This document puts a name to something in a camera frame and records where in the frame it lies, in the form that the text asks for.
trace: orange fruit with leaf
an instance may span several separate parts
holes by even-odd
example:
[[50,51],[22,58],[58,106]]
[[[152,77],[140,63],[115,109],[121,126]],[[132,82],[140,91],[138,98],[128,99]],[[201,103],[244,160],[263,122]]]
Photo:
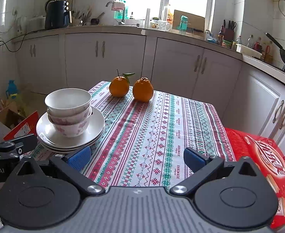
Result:
[[135,82],[133,86],[133,96],[139,102],[146,103],[150,101],[153,96],[153,86],[148,78],[143,77]]
[[115,77],[109,85],[109,91],[114,97],[124,97],[129,91],[129,79],[128,77],[135,73],[122,74],[122,76]]

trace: red plastic package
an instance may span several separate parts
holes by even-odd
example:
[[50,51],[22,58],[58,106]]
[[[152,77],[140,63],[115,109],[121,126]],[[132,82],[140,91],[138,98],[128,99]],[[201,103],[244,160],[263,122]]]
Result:
[[279,209],[271,224],[285,224],[285,156],[273,139],[225,128],[236,160],[249,156],[266,177],[279,201]]

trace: blue gripper pad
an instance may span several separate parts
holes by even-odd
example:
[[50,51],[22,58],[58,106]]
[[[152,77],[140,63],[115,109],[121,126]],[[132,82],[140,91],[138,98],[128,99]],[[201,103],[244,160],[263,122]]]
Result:
[[74,154],[67,160],[67,164],[77,171],[81,171],[91,159],[91,149],[89,146]]
[[185,148],[183,152],[183,160],[193,173],[204,167],[210,160],[203,154],[197,152],[191,147]]

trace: patterned tablecloth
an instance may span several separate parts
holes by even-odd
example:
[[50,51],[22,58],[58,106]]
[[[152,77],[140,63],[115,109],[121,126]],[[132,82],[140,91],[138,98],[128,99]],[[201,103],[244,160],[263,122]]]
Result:
[[[94,86],[92,106],[105,117],[105,130],[91,147],[92,159],[81,171],[104,188],[171,186],[191,175],[183,161],[190,146],[206,156],[235,161],[224,127],[211,104],[154,91],[148,103],[134,100],[132,87],[112,97],[110,82]],[[53,153],[38,146],[37,159]]]

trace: bowl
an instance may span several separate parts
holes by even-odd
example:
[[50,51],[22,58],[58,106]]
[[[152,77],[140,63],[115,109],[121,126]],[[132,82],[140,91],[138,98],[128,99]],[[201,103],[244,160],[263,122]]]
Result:
[[47,95],[44,102],[55,117],[69,117],[90,106],[92,96],[83,89],[60,89]]
[[76,115],[73,115],[71,117],[56,117],[53,116],[51,113],[50,109],[47,109],[47,114],[52,120],[53,123],[58,124],[58,125],[72,125],[76,124],[79,122],[82,122],[84,119],[86,119],[89,116],[89,112],[92,113],[92,107],[89,106],[86,110],[83,110],[81,113],[78,113]]
[[55,127],[57,131],[59,131],[65,137],[77,137],[81,135],[89,126],[91,120],[92,112],[89,113],[88,117],[82,120],[79,123],[72,124],[72,125],[59,125],[55,124],[51,118],[48,116],[49,121]]

